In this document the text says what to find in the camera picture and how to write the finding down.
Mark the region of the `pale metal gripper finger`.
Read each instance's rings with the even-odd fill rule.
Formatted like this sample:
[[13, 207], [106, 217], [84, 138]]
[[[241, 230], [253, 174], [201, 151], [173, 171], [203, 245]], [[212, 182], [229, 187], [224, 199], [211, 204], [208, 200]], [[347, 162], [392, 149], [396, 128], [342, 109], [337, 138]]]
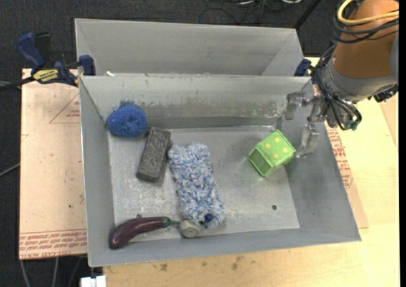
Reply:
[[319, 136], [320, 133], [316, 129], [315, 124], [306, 124], [301, 133], [300, 145], [295, 152], [296, 159], [314, 153]]
[[303, 100], [305, 99], [305, 93], [302, 91], [287, 94], [285, 109], [281, 117], [276, 122], [275, 128], [281, 130], [286, 121], [292, 121], [294, 119], [296, 109], [303, 106]]

